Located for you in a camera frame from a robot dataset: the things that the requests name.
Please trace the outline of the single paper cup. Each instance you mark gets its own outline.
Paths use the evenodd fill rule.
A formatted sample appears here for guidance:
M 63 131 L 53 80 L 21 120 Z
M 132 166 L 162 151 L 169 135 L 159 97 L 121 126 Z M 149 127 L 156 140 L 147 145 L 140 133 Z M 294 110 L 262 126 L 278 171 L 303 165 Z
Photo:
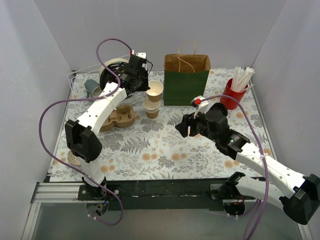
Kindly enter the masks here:
M 148 86 L 149 89 L 146 91 L 147 98 L 154 103 L 160 101 L 164 90 L 163 84 L 158 80 L 150 80 Z

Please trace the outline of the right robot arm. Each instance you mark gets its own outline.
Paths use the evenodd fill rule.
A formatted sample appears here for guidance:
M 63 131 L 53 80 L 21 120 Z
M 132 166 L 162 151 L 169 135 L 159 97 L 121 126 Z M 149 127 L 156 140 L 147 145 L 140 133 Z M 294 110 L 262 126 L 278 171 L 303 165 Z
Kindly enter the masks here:
M 306 225 L 320 207 L 320 178 L 296 172 L 268 155 L 241 133 L 231 129 L 227 120 L 228 110 L 222 103 L 209 107 L 202 102 L 196 112 L 185 114 L 175 126 L 182 137 L 197 134 L 215 143 L 225 156 L 253 169 L 265 178 L 254 180 L 236 172 L 220 187 L 223 198 L 237 199 L 241 195 L 263 200 L 282 209 L 298 224 Z

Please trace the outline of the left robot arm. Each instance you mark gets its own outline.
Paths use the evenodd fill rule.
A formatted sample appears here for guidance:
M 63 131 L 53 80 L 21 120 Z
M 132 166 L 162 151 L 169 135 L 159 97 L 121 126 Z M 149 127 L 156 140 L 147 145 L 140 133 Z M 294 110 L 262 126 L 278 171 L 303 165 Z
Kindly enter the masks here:
M 106 196 L 106 178 L 98 158 L 102 144 L 98 139 L 103 123 L 117 105 L 135 92 L 149 89 L 148 60 L 145 52 L 130 56 L 129 60 L 114 58 L 105 62 L 98 72 L 101 94 L 75 121 L 65 124 L 67 147 L 80 162 L 85 190 L 95 200 Z

